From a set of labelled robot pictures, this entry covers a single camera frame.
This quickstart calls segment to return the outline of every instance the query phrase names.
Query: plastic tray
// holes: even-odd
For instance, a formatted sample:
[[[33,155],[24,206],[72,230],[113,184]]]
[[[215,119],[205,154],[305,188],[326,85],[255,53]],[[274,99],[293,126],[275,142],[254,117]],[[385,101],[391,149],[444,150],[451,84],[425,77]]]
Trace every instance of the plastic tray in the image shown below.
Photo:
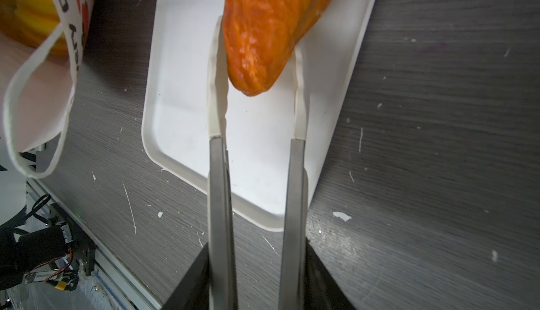
[[[375,0],[332,0],[304,36],[310,91],[305,167],[309,201],[321,174]],[[224,0],[157,0],[142,138],[156,164],[206,192],[209,168],[206,75]],[[268,92],[228,95],[227,146],[233,209],[254,224],[283,230],[290,142],[292,64]]]

